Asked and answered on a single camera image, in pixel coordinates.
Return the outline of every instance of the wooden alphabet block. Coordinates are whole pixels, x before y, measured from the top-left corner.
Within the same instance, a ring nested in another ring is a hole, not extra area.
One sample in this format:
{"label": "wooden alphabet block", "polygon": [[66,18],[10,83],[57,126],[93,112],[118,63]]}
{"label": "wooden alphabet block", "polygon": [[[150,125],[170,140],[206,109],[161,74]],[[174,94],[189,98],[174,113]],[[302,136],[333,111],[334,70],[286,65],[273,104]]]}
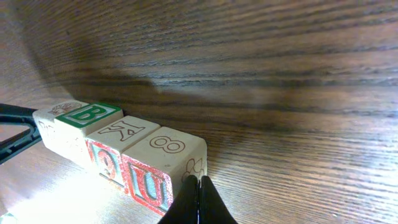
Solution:
{"label": "wooden alphabet block", "polygon": [[120,108],[104,103],[92,103],[57,116],[55,127],[62,135],[58,145],[68,151],[70,160],[92,170],[85,137],[122,117]]}
{"label": "wooden alphabet block", "polygon": [[53,105],[50,108],[37,110],[33,112],[33,118],[35,120],[36,126],[40,131],[40,135],[43,139],[45,147],[51,151],[66,157],[69,156],[66,151],[61,150],[58,143],[58,133],[55,131],[55,117],[86,106],[88,103],[80,102],[77,100],[68,100],[57,105]]}
{"label": "wooden alphabet block", "polygon": [[162,127],[122,153],[123,179],[131,196],[163,215],[190,175],[207,175],[202,138]]}
{"label": "wooden alphabet block", "polygon": [[160,125],[150,121],[125,116],[91,133],[86,144],[92,163],[101,176],[128,194],[121,173],[121,153],[159,128]]}

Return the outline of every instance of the green block face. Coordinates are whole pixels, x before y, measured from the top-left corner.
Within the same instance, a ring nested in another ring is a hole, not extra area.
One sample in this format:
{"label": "green block face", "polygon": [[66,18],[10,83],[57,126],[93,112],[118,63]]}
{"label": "green block face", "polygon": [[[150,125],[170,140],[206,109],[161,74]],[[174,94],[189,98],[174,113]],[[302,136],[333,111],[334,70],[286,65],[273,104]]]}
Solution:
{"label": "green block face", "polygon": [[55,119],[77,128],[84,128],[120,110],[121,109],[118,107],[106,105],[104,103],[92,103],[69,113],[57,116]]}

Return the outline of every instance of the carved design on block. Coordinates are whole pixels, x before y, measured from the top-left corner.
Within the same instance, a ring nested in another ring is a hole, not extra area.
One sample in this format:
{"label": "carved design on block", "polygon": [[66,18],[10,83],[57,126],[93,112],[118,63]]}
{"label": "carved design on block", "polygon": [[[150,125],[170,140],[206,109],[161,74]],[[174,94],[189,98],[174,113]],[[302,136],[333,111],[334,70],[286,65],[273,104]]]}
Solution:
{"label": "carved design on block", "polygon": [[125,141],[138,132],[144,130],[145,127],[137,127],[131,124],[127,124],[124,121],[119,121],[115,124],[112,124],[110,127],[104,128],[101,131],[98,131],[98,134],[119,132],[121,135],[120,141]]}
{"label": "carved design on block", "polygon": [[53,114],[55,116],[60,115],[62,113],[67,113],[69,111],[72,111],[76,108],[80,108],[81,103],[64,103],[61,105],[54,106],[51,111],[48,113]]}
{"label": "carved design on block", "polygon": [[55,134],[55,129],[53,126],[49,125],[49,124],[45,124],[43,121],[39,121],[39,125],[40,127],[43,128],[43,130],[45,131],[45,135],[47,137],[52,138]]}
{"label": "carved design on block", "polygon": [[181,182],[185,180],[189,175],[195,175],[200,177],[205,175],[205,170],[203,169],[203,160],[199,159],[195,162],[194,159],[190,159],[187,162],[186,172],[182,175]]}
{"label": "carved design on block", "polygon": [[185,149],[184,142],[171,140],[167,136],[157,136],[150,140],[150,146],[163,149],[167,153],[179,153]]}
{"label": "carved design on block", "polygon": [[79,149],[79,151],[82,151],[81,145],[79,145],[79,143],[78,143],[80,139],[81,138],[79,138],[79,137],[67,139],[67,141],[65,143],[65,145],[67,146],[67,149],[75,148],[75,149]]}

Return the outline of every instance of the black clamp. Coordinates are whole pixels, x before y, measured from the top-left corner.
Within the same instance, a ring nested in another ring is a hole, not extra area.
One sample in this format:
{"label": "black clamp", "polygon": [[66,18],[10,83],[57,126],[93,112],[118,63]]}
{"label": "black clamp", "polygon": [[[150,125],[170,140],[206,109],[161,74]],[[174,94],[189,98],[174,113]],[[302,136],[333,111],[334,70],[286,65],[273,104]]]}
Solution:
{"label": "black clamp", "polygon": [[208,176],[188,176],[173,204],[158,224],[238,224]]}
{"label": "black clamp", "polygon": [[42,140],[32,113],[34,109],[0,103],[0,124],[23,125],[29,129],[0,142],[0,165]]}

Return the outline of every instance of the wooden table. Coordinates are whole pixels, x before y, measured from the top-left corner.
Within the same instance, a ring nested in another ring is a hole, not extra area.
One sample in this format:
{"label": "wooden table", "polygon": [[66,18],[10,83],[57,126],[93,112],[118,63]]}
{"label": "wooden table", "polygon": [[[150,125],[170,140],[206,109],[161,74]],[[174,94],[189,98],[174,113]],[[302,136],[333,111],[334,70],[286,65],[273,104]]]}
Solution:
{"label": "wooden table", "polygon": [[[101,101],[206,139],[239,223],[398,223],[397,1],[2,7],[1,103]],[[30,223],[160,219],[42,143],[0,177]]]}

